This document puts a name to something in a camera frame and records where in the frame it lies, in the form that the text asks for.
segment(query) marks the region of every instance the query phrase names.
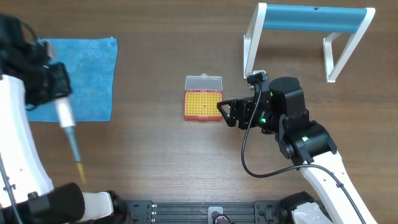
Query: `brown wood surface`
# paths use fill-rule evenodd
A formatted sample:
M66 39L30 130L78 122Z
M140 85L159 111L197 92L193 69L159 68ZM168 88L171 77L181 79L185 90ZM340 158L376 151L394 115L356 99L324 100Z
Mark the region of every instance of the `brown wood surface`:
M221 75L224 97L251 96L242 79L243 34L256 1L1 1L0 11L41 37L118 39L113 112L108 123L78 123L88 183L59 124L31 123L37 151L55 186L112 189L125 199L252 202L306 190L299 172L255 179L242 168L244 131L185 122L186 75ZM255 69L300 80L312 119L327 128L378 223L398 217L398 1L269 1L375 7L376 15L335 84L325 82L322 38L315 32L265 31ZM347 38L337 40L335 54ZM273 136L253 129L247 164L257 173L291 165Z

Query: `blue bar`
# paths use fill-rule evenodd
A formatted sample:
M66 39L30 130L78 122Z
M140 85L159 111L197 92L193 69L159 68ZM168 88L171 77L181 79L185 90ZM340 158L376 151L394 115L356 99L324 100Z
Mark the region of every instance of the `blue bar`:
M267 5L263 29L355 33L366 9Z

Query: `yellow pipette tip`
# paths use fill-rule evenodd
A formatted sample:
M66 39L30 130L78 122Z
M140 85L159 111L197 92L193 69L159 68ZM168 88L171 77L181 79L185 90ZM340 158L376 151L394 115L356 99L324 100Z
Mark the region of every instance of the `yellow pipette tip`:
M82 166L81 162L77 162L76 165L77 165L77 169L79 170L81 182L83 184L86 184L85 173L83 172L83 166Z

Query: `blue towel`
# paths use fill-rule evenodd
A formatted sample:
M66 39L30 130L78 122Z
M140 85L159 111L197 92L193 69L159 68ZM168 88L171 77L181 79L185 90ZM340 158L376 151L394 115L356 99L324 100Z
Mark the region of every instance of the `blue towel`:
M47 39L55 47L54 62L63 62L73 93L69 95L75 121L109 121L118 40L105 38ZM59 122L54 102L27 112L29 121Z

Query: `transparent lid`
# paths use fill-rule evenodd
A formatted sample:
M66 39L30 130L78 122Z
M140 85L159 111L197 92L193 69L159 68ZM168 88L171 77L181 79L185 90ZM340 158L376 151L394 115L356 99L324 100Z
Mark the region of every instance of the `transparent lid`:
M223 77L202 75L187 75L185 79L185 90L213 90L223 91Z

